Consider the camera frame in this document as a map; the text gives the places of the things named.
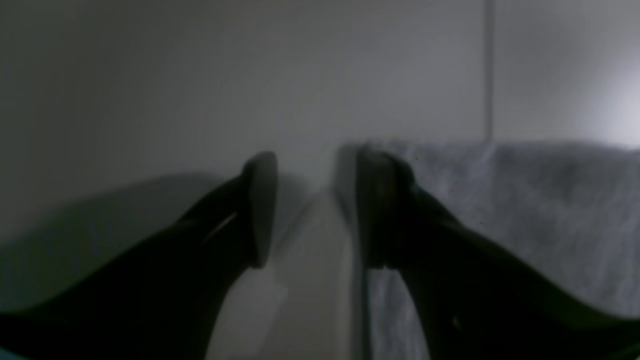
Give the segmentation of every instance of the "tile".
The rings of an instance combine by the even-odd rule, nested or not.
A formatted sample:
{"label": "tile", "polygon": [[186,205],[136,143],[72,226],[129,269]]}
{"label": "tile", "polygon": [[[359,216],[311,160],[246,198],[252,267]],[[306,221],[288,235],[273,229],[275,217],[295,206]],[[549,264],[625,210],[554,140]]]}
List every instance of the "tile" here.
{"label": "tile", "polygon": [[640,143],[640,3],[497,0],[498,139]]}

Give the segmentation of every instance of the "tile grout line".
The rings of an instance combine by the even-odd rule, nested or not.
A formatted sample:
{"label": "tile grout line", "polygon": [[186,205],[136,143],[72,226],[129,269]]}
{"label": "tile grout line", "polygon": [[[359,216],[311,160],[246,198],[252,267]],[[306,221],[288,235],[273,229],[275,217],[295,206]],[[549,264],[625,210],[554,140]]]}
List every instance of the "tile grout line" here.
{"label": "tile grout line", "polygon": [[484,140],[493,140],[495,0],[484,0]]}

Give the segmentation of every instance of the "white wall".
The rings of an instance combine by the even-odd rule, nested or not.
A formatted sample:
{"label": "white wall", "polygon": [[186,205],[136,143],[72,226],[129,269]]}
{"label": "white wall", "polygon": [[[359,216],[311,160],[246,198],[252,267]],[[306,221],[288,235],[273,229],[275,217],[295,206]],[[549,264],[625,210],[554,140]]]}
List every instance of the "white wall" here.
{"label": "white wall", "polygon": [[495,137],[640,143],[640,1],[497,0]]}
{"label": "white wall", "polygon": [[263,149],[319,188],[347,139],[482,133],[479,1],[5,8],[3,218]]}

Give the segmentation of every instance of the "gray towel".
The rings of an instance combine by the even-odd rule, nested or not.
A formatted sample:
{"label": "gray towel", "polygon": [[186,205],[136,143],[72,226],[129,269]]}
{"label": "gray towel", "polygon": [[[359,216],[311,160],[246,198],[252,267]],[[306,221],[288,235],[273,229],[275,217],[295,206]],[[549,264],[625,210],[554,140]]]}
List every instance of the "gray towel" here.
{"label": "gray towel", "polygon": [[[405,159],[418,184],[469,228],[610,314],[640,315],[640,156],[584,143],[372,146]],[[428,359],[397,274],[369,274],[375,360]]]}

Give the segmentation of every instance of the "gray fabric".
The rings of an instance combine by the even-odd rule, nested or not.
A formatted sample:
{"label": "gray fabric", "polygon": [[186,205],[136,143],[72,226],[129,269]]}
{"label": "gray fabric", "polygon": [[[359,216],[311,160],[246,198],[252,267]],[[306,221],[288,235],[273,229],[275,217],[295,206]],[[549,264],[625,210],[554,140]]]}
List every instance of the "gray fabric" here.
{"label": "gray fabric", "polygon": [[[376,142],[466,226],[587,304],[640,315],[640,157],[584,143]],[[428,359],[396,272],[370,272],[375,360]]]}

